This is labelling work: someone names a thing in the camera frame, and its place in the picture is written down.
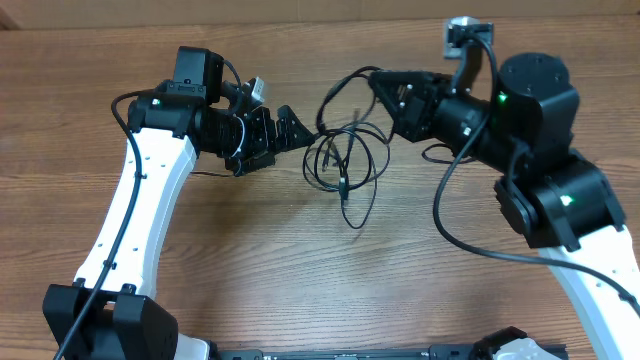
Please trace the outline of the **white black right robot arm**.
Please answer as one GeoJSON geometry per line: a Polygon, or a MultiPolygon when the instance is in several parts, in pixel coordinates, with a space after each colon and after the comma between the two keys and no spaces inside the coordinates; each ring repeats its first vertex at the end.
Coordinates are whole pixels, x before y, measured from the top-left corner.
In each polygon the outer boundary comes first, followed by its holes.
{"type": "Polygon", "coordinates": [[[639,355],[639,267],[624,211],[604,173],[572,145],[579,95],[564,63],[523,53],[501,66],[488,101],[452,75],[374,72],[369,80],[401,137],[435,138],[500,173],[512,229],[538,251],[601,359],[639,355]]]}

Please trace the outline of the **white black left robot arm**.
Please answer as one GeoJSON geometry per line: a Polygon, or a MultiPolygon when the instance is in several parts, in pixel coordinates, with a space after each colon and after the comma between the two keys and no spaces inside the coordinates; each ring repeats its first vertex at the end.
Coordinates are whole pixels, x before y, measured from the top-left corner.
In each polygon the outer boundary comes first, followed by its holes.
{"type": "Polygon", "coordinates": [[[314,135],[288,106],[271,112],[264,84],[223,77],[204,48],[178,49],[173,76],[123,94],[116,115],[126,156],[101,231],[69,285],[51,285],[42,310],[61,359],[216,359],[217,346],[181,333],[156,300],[158,265],[176,201],[202,153],[240,177],[272,166],[314,135]]]}

